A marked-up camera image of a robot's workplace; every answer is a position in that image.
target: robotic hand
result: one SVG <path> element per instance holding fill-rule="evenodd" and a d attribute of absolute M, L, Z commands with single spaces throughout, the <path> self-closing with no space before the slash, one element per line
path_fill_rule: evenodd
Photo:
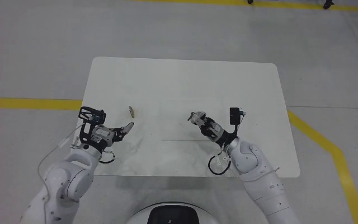
<path fill-rule="evenodd" d="M 234 133 L 225 131 L 203 111 L 191 113 L 188 120 L 199 126 L 204 136 L 223 147 L 232 158 L 246 192 L 270 224 L 299 224 L 276 170 L 258 146 L 242 141 L 237 136 L 238 125 L 244 116 L 245 112 L 239 108 L 230 108 L 230 124 L 235 125 Z"/>
<path fill-rule="evenodd" d="M 20 223 L 72 223 L 79 199 L 90 188 L 105 148 L 122 141 L 134 125 L 132 122 L 121 128 L 106 128 L 103 125 L 105 112 L 89 107 L 81 107 L 78 117 L 83 120 L 79 135 L 81 144 L 72 145 L 69 156 L 47 171 L 44 187 L 31 201 Z"/>

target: small object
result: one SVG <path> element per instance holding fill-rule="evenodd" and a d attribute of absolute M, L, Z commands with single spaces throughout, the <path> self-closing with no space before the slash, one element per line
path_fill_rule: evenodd
<path fill-rule="evenodd" d="M 191 113 L 190 113 L 190 117 L 188 118 L 188 120 L 187 120 L 187 121 L 189 121 L 189 120 L 192 118 L 192 116 L 193 116 L 194 114 L 195 114 L 194 112 L 191 112 Z"/>
<path fill-rule="evenodd" d="M 323 5 L 323 8 L 325 10 L 329 9 L 331 6 L 333 6 L 334 3 L 333 3 L 333 0 L 326 0 L 325 4 Z"/>
<path fill-rule="evenodd" d="M 130 112 L 130 116 L 132 118 L 134 118 L 134 110 L 133 110 L 133 108 L 131 106 L 129 106 L 129 112 Z"/>
<path fill-rule="evenodd" d="M 222 165 L 222 163 L 220 162 L 220 158 L 219 158 L 219 156 L 216 156 L 216 163 L 217 163 L 219 166 L 221 166 L 221 165 Z"/>

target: wheel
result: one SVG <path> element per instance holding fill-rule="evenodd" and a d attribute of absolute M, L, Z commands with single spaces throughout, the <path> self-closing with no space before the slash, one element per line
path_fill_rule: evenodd
<path fill-rule="evenodd" d="M 329 9 L 330 7 L 331 7 L 331 4 L 329 4 L 329 3 L 326 3 L 326 4 L 323 5 L 323 8 L 325 10 Z"/>

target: white cable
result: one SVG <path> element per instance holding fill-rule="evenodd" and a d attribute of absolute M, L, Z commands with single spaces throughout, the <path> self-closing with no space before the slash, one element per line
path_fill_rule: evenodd
<path fill-rule="evenodd" d="M 47 222 L 47 219 L 46 219 L 46 203 L 50 200 L 50 194 L 49 194 L 49 187 L 46 185 L 46 182 L 45 180 L 42 178 L 41 174 L 40 174 L 40 166 L 41 164 L 44 162 L 44 160 L 51 154 L 53 153 L 55 150 L 57 150 L 59 147 L 62 148 L 64 146 L 64 144 L 66 144 L 68 142 L 68 138 L 71 136 L 71 134 L 73 134 L 78 128 L 80 128 L 82 125 L 84 125 L 85 123 L 81 124 L 80 126 L 76 127 L 75 130 L 73 130 L 64 140 L 62 140 L 53 150 L 51 150 L 51 152 L 49 152 L 42 160 L 41 162 L 39 163 L 38 167 L 37 167 L 37 174 L 38 176 L 40 177 L 41 181 L 43 182 L 43 184 L 45 185 L 46 187 L 46 192 L 47 192 L 47 199 L 44 203 L 44 215 L 45 215 L 45 224 Z"/>

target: black cable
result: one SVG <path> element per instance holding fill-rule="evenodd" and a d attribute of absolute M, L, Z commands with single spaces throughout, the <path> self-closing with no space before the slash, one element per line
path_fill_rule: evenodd
<path fill-rule="evenodd" d="M 217 175 L 217 176 L 220 176 L 220 175 L 225 174 L 226 171 L 228 171 L 228 169 L 230 168 L 230 165 L 231 165 L 231 160 L 230 160 L 230 161 L 229 161 L 229 164 L 228 164 L 228 166 L 225 168 L 225 170 L 224 170 L 223 172 L 220 172 L 220 173 L 214 172 L 214 171 L 211 169 L 211 167 L 210 167 L 211 161 L 212 161 L 215 157 L 220 156 L 222 153 L 223 153 L 223 150 L 222 150 L 219 154 L 217 154 L 216 156 L 213 156 L 212 158 L 210 158 L 210 159 L 209 159 L 209 162 L 208 162 L 208 168 L 209 168 L 210 172 L 211 172 L 212 174 L 214 174 L 214 175 Z"/>
<path fill-rule="evenodd" d="M 113 162 L 113 161 L 115 161 L 115 157 L 116 157 L 116 155 L 112 152 L 112 151 L 104 151 L 105 153 L 110 153 L 110 154 L 112 154 L 113 155 L 113 158 L 112 158 L 112 160 L 110 160 L 110 161 L 99 161 L 99 163 L 101 163 L 101 164 L 110 164 L 111 162 Z"/>

